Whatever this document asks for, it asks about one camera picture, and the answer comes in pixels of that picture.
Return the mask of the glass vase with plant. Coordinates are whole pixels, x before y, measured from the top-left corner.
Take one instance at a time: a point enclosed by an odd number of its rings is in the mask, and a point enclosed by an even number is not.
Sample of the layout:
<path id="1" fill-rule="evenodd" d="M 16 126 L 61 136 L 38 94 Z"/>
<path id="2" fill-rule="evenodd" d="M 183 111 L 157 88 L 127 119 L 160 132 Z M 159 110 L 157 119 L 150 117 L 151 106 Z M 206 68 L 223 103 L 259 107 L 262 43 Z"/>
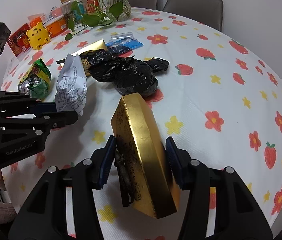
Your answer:
<path id="1" fill-rule="evenodd" d="M 81 25 L 84 30 L 88 27 L 108 26 L 130 18 L 131 6 L 128 0 L 98 0 L 98 3 L 96 12 L 86 12 L 82 16 Z"/>

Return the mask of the gold lid glass jar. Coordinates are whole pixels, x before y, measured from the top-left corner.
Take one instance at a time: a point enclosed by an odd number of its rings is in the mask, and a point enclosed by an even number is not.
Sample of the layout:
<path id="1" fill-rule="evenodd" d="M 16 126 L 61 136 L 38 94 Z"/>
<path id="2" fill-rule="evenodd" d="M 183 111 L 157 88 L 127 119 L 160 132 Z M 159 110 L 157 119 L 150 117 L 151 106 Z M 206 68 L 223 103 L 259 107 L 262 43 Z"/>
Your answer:
<path id="1" fill-rule="evenodd" d="M 82 16 L 85 14 L 85 8 L 82 0 L 60 0 L 61 11 L 66 21 L 73 20 L 74 25 L 81 23 Z"/>

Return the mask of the yellow tiger figurine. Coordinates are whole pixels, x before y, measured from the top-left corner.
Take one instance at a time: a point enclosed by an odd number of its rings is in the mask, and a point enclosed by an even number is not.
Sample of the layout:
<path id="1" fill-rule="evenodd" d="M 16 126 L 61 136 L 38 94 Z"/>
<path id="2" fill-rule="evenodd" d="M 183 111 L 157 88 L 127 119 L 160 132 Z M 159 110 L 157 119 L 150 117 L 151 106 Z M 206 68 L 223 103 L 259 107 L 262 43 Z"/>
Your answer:
<path id="1" fill-rule="evenodd" d="M 26 35 L 30 46 L 35 50 L 41 50 L 45 44 L 51 41 L 49 32 L 42 22 L 37 23 L 32 29 L 26 31 Z"/>

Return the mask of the orange packet in box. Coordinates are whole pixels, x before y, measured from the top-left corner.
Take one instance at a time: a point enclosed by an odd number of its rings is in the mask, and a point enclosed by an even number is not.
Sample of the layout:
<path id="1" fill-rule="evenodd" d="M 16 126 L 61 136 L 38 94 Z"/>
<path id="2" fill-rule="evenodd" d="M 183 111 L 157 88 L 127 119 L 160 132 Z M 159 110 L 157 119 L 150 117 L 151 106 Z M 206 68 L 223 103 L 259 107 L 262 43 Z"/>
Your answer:
<path id="1" fill-rule="evenodd" d="M 47 22 L 47 16 L 45 14 L 31 15 L 31 16 L 28 16 L 28 22 L 29 22 L 29 26 L 31 28 L 33 28 L 39 22 L 46 23 Z"/>

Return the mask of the green yellow snack bag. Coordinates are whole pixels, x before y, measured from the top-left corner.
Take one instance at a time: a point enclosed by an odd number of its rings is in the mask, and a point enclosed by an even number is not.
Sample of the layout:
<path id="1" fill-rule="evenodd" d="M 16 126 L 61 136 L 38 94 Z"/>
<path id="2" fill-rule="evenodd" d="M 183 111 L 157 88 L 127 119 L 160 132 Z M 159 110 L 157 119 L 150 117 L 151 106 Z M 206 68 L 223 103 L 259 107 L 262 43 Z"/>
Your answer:
<path id="1" fill-rule="evenodd" d="M 44 100 L 49 93 L 51 72 L 42 59 L 33 62 L 18 83 L 18 92 L 28 94 L 31 98 Z"/>

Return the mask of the orange round tub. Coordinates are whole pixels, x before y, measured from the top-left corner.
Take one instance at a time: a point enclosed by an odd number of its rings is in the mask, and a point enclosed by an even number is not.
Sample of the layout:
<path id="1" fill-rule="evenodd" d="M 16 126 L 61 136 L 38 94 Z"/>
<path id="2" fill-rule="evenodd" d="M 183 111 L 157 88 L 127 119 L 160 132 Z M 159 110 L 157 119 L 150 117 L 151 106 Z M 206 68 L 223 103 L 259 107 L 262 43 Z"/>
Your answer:
<path id="1" fill-rule="evenodd" d="M 68 29 L 64 15 L 52 18 L 44 24 L 51 38 L 54 38 Z"/>

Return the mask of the red noodle box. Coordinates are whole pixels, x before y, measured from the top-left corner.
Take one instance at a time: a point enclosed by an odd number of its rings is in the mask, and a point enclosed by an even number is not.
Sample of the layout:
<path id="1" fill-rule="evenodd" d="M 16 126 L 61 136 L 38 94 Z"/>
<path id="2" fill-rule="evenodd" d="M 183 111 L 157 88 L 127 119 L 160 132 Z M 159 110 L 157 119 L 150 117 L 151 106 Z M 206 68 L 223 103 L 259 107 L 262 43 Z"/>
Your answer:
<path id="1" fill-rule="evenodd" d="M 15 56 L 19 56 L 31 47 L 26 35 L 29 29 L 28 23 L 25 23 L 8 38 L 7 43 Z"/>

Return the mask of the grey chair right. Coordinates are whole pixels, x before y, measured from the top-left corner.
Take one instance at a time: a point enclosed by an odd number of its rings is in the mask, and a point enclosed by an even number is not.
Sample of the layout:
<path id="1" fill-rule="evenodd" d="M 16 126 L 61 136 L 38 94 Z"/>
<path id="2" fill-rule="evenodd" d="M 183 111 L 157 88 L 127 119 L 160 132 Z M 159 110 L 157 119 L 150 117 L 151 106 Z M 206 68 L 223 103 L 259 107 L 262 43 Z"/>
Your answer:
<path id="1" fill-rule="evenodd" d="M 223 0 L 167 0 L 163 11 L 190 18 L 222 31 L 223 9 Z"/>

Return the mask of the strawberry flower tablecloth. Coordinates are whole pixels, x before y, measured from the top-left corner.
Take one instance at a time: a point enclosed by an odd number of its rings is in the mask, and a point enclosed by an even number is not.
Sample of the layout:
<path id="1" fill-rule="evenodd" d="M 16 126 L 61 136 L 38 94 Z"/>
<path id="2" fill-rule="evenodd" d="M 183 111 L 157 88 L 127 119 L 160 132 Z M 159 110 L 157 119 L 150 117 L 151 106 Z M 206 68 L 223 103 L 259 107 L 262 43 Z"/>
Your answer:
<path id="1" fill-rule="evenodd" d="M 143 44 L 134 58 L 170 62 L 168 71 L 157 75 L 159 92 L 146 99 L 162 141 L 172 136 L 208 167 L 236 169 L 272 226 L 282 209 L 282 80 L 257 55 L 215 29 L 166 12 L 133 9 L 131 19 L 121 24 L 86 30 L 70 41 L 59 35 L 42 50 L 30 50 L 11 66 L 2 89 L 18 90 L 21 77 L 39 58 L 56 79 L 61 70 L 57 61 L 67 54 L 127 32 Z M 121 95 L 112 83 L 89 77 L 86 84 L 84 115 L 52 131 L 43 152 L 2 170 L 16 212 L 48 167 L 74 166 L 113 134 L 111 119 Z M 105 239 L 177 239 L 187 193 L 181 191 L 178 213 L 148 217 L 122 207 L 113 166 L 104 188 L 94 191 Z"/>

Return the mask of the blue clear blister pack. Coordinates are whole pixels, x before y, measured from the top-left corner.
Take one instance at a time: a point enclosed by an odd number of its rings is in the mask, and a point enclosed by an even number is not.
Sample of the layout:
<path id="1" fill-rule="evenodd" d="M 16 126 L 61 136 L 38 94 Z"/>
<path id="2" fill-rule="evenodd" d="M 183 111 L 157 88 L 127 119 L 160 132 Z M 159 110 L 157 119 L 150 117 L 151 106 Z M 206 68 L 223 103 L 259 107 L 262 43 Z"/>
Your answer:
<path id="1" fill-rule="evenodd" d="M 143 44 L 134 38 L 131 32 L 111 35 L 111 39 L 106 43 L 107 49 L 116 55 L 129 53 L 142 46 Z"/>

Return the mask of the black plastic bag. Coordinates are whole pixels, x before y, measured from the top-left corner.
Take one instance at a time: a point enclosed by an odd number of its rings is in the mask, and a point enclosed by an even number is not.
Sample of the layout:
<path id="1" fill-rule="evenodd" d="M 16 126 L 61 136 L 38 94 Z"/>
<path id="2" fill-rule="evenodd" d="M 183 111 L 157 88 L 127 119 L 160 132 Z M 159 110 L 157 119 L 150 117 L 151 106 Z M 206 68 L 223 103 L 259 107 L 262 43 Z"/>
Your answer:
<path id="1" fill-rule="evenodd" d="M 95 51 L 88 60 L 91 64 L 88 71 L 96 81 L 112 83 L 121 95 L 138 93 L 143 97 L 156 92 L 158 80 L 155 74 L 166 72 L 169 67 L 169 61 L 157 57 L 141 61 L 104 50 Z"/>

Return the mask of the white paper receipt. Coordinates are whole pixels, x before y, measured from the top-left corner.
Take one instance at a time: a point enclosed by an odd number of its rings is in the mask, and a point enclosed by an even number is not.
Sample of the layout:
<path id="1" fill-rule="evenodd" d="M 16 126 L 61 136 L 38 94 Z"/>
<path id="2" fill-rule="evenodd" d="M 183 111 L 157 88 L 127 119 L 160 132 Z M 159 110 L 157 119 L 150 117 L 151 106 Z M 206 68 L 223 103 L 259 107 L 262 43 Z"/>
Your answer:
<path id="1" fill-rule="evenodd" d="M 80 56 L 68 54 L 57 78 L 55 103 L 58 112 L 75 111 L 79 116 L 83 115 L 86 79 Z"/>

